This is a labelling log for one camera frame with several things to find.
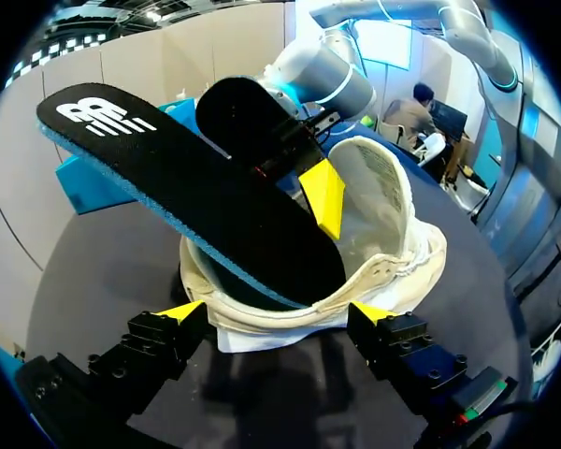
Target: new balance logo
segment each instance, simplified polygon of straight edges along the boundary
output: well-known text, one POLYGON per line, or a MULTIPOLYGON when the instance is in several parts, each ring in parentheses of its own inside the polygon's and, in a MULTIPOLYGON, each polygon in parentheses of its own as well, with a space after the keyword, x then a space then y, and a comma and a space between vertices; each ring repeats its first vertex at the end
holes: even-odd
POLYGON ((56 110, 73 122, 89 122, 85 129, 101 138, 105 133, 118 136, 119 133, 156 131, 155 127, 138 117, 124 119, 127 111, 103 98, 83 98, 78 103, 60 105, 56 110))

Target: white shoe upper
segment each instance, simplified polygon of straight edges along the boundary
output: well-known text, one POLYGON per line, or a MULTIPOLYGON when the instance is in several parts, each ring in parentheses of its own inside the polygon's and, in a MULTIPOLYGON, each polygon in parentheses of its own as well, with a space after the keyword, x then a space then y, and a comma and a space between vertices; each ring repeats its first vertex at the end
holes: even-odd
POLYGON ((183 285, 191 300, 207 303, 220 351, 272 349, 322 328, 346 326, 353 300, 411 311, 439 280, 447 241, 437 227, 415 217, 410 183, 396 156, 374 140, 356 137, 337 144, 329 160, 347 184, 336 244, 348 278, 330 297, 295 311, 247 306, 223 292, 208 257, 181 238, 183 285))

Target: insole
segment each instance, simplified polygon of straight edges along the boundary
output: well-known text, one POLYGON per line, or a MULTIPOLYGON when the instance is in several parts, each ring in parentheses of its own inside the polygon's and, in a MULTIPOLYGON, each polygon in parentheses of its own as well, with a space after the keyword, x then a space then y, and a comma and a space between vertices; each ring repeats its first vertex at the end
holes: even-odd
POLYGON ((266 89, 244 77, 217 81, 199 99, 195 119, 204 136, 249 168, 287 153, 279 130, 297 124, 266 89))
POLYGON ((37 117, 48 138, 267 298, 303 308, 344 284, 336 246, 289 196, 146 101, 80 84, 46 98, 37 117))

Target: person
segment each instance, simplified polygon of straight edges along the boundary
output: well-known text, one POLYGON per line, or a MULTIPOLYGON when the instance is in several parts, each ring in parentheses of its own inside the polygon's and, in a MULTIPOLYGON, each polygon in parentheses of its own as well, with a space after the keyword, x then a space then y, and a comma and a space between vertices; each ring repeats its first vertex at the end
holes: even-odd
POLYGON ((430 136, 438 132, 429 112, 432 100, 434 91, 419 82, 413 87, 413 98, 394 100, 384 112, 382 121, 402 125, 410 146, 416 148, 419 133, 430 136))

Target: chair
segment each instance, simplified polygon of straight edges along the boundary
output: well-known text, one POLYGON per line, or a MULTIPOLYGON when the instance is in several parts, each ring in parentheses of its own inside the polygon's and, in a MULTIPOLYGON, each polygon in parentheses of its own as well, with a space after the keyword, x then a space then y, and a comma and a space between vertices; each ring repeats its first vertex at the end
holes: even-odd
POLYGON ((413 154, 420 158, 418 167, 423 167, 437 157, 446 146, 447 142, 445 142, 445 138, 441 133, 434 133, 428 136, 422 145, 413 150, 413 154))
POLYGON ((410 142, 405 137, 405 128, 400 124, 388 124, 378 120, 376 132, 406 152, 413 152, 410 142))

